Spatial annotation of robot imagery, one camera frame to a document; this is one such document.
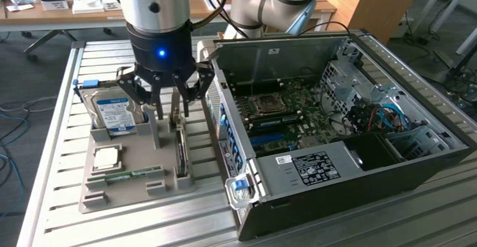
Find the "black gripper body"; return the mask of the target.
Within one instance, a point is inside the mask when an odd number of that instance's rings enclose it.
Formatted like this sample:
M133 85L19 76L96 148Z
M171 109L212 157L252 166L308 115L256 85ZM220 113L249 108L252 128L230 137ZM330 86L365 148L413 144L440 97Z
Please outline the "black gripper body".
M136 62L157 72L179 73L189 77L196 71L196 60L192 53L192 23L185 22L171 32L140 32L127 24Z

